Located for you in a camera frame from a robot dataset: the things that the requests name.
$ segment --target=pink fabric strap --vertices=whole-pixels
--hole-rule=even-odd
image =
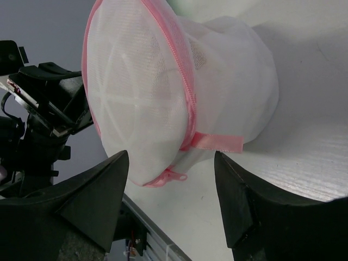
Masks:
[[[215,135],[196,132],[191,146],[202,150],[213,150],[231,153],[243,152],[244,138],[242,136]]]
[[[187,179],[186,174],[176,173],[174,171],[171,171],[171,168],[173,168],[173,166],[169,166],[165,171],[162,172],[161,175],[159,175],[153,181],[146,183],[143,187],[159,188],[163,187],[169,181],[185,181]]]

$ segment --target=mesh laundry bag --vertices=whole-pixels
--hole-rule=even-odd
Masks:
[[[191,150],[241,153],[278,101],[272,55],[251,28],[195,23],[165,0],[97,0],[82,74],[107,155],[127,150],[129,179],[146,187],[185,180],[175,168]]]

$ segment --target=gray wall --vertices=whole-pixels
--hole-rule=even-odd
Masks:
[[[2,0],[0,40],[14,40],[24,46],[31,65],[52,61],[79,71],[85,25],[93,4],[94,0]],[[27,117],[13,99],[8,100],[7,111],[23,120]],[[94,127],[72,136],[68,145],[71,160],[56,163],[55,169],[60,174],[55,182],[79,174],[106,158]],[[114,243],[108,260],[125,260],[124,249],[124,242]]]

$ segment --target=white tabletop surface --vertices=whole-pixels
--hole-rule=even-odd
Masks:
[[[229,156],[303,196],[328,201],[347,195],[348,1],[178,0],[175,10],[195,21],[238,17],[274,54],[280,88],[274,117],[242,155]],[[187,181],[158,189],[128,182],[126,193],[192,260],[233,260],[213,159],[187,174]]]

